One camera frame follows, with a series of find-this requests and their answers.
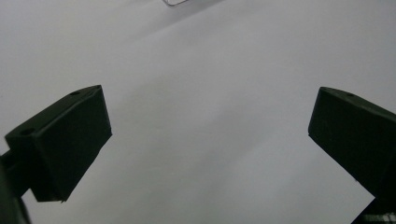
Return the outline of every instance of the screw hole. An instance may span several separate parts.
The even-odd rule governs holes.
[[[29,134],[31,134],[31,133],[34,132],[34,131],[35,131],[34,128],[25,129],[25,130],[21,131],[21,135],[29,135]]]
[[[69,95],[79,95],[79,91],[73,91],[73,92],[70,93]]]

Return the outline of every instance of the black block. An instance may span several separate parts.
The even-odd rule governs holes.
[[[101,86],[74,91],[6,135],[39,202],[66,201],[111,136]]]
[[[357,95],[320,88],[310,137],[377,198],[396,198],[396,115]]]

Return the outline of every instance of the white table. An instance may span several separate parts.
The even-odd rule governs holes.
[[[102,84],[113,137],[35,224],[348,223],[373,199],[307,134],[320,86],[396,112],[396,1],[0,2],[0,135]],[[0,141],[1,152],[7,150]]]

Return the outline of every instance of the black object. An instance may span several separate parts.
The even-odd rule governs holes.
[[[396,115],[352,93],[322,87],[308,132],[375,196],[365,212],[396,211]]]
[[[111,134],[102,87],[74,91],[6,135],[1,185],[14,198],[32,189],[39,202],[66,201]]]

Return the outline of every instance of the black plastic part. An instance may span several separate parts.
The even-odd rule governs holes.
[[[308,132],[378,200],[396,198],[396,115],[352,93],[322,87]]]
[[[27,187],[39,202],[49,202],[68,199],[111,134],[102,87],[92,86],[66,95],[6,140]]]

